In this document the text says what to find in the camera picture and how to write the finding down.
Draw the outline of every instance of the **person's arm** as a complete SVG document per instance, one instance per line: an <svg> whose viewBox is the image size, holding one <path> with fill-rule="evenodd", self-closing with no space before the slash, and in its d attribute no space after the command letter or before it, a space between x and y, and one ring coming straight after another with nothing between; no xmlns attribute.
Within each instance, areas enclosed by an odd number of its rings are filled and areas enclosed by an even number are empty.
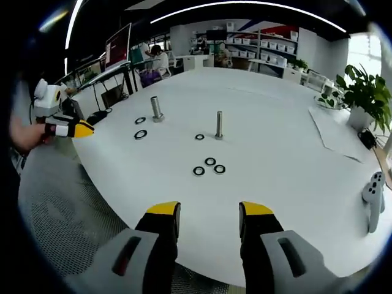
<svg viewBox="0 0 392 294"><path fill-rule="evenodd" d="M27 153L42 143L45 124L32 124L24 127L20 118L11 115L9 134L15 147L21 152Z"/></svg>

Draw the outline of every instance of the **black ceiling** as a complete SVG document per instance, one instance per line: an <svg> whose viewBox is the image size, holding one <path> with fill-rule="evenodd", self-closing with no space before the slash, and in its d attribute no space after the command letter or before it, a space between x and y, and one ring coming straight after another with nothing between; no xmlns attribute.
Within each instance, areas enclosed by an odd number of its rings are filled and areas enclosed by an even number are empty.
<svg viewBox="0 0 392 294"><path fill-rule="evenodd" d="M181 1L165 0L149 10L124 11L126 8L141 2L140 0L84 0L77 15L70 39L69 50L64 51L67 28L72 9L76 0L47 1L42 6L42 19L58 7L65 7L69 14L56 23L47 34L39 34L42 45L40 48L49 54L45 56L45 70L57 79L64 74L64 57L69 58L69 67L79 65L77 60L93 55L98 57L105 51L105 41L121 27L132 22L134 39L147 39L160 32L169 31L171 26L193 23L203 20L243 18L253 20L268 20L285 25L295 25L316 32L327 40L337 40L347 37L336 28L292 10L257 5L257 4L227 4L224 6L212 6L174 15L157 23L150 24L151 20L168 13L213 2L212 0ZM288 5L314 13L326 18L347 30L348 34L366 30L366 21L344 0L313 0L270 1Z"/></svg>

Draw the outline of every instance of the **white paper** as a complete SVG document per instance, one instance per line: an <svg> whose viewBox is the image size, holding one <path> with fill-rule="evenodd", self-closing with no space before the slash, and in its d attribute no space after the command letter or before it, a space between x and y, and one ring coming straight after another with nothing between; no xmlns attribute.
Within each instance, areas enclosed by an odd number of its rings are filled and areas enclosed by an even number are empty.
<svg viewBox="0 0 392 294"><path fill-rule="evenodd" d="M345 124L337 123L321 109L315 107L309 107L308 109L318 128L325 148L355 159L358 162L364 162L366 154L370 151L363 146L354 129Z"/></svg>

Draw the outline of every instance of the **metal peg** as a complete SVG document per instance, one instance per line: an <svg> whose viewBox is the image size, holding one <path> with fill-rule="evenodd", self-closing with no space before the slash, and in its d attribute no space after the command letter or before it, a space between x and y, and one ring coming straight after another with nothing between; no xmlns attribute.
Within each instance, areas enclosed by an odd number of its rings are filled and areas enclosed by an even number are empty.
<svg viewBox="0 0 392 294"><path fill-rule="evenodd" d="M153 121L155 123L159 123L165 119L165 116L162 112L160 112L159 102L157 96L151 98L151 105L153 106Z"/></svg>
<svg viewBox="0 0 392 294"><path fill-rule="evenodd" d="M216 135L215 135L215 139L216 140L223 139L223 134L222 134L222 117L223 117L223 114L219 110L216 113Z"/></svg>

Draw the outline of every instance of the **white round table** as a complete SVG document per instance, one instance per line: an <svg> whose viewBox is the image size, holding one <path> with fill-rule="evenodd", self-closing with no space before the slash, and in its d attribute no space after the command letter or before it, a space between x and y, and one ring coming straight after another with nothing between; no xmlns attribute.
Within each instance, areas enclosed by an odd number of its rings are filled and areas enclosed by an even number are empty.
<svg viewBox="0 0 392 294"><path fill-rule="evenodd" d="M308 112L311 89L243 70L203 68L160 81L114 105L93 136L74 139L80 160L104 199L134 228L152 205L181 202L177 262L202 275L245 286L239 256L238 203L271 208L324 256L338 276L352 274L380 253L392 229L392 202L375 233L361 190L379 170L326 149ZM152 121L157 96L165 120ZM223 111L224 139L214 139ZM134 121L145 116L139 125ZM142 140L134 134L147 130ZM204 134L202 141L195 140ZM226 167L217 175L204 164ZM204 166L196 177L192 170Z"/></svg>

